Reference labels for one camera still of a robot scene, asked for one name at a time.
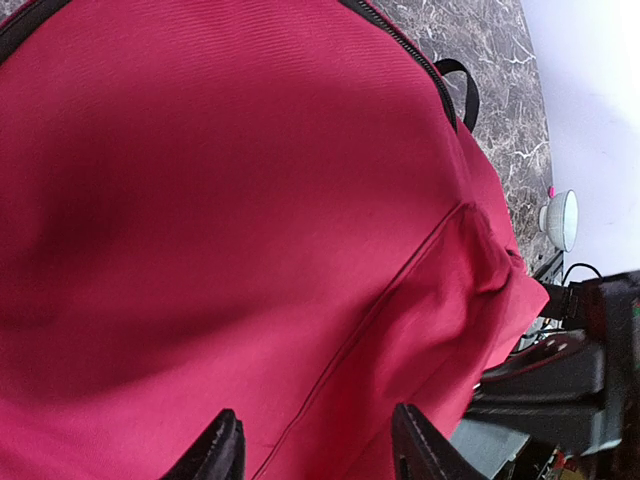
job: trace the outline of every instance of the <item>red backpack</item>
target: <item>red backpack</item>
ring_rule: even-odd
[[[390,479],[398,402],[449,435],[547,299],[469,85],[362,0],[7,19],[0,478],[159,478],[224,408],[246,478]]]

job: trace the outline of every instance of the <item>black loop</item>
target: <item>black loop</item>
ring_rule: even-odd
[[[478,93],[478,86],[476,85],[476,82],[474,82],[469,70],[453,58],[438,60],[433,65],[438,69],[442,76],[451,72],[464,72],[467,76],[467,96],[464,102],[464,120],[462,122],[470,132],[473,132],[473,129],[476,126],[476,121],[478,120],[478,112],[480,111],[480,94]]]

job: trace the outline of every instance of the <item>pink object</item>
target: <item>pink object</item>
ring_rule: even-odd
[[[424,70],[337,1],[74,1],[0,67],[0,478],[392,478],[547,300]]]

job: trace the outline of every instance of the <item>gray marble surface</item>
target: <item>gray marble surface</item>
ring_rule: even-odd
[[[0,0],[0,21],[22,3]],[[500,175],[521,253],[534,272],[554,252],[537,220],[551,185],[551,155],[536,58],[519,0],[373,3],[427,57],[456,58],[474,76],[481,95],[474,136]],[[464,76],[451,74],[447,84],[460,108]]]

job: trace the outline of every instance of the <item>white wall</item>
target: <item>white wall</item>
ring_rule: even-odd
[[[565,268],[640,269],[640,2],[522,0],[549,123],[554,184],[580,221]],[[576,269],[571,278],[591,277]]]

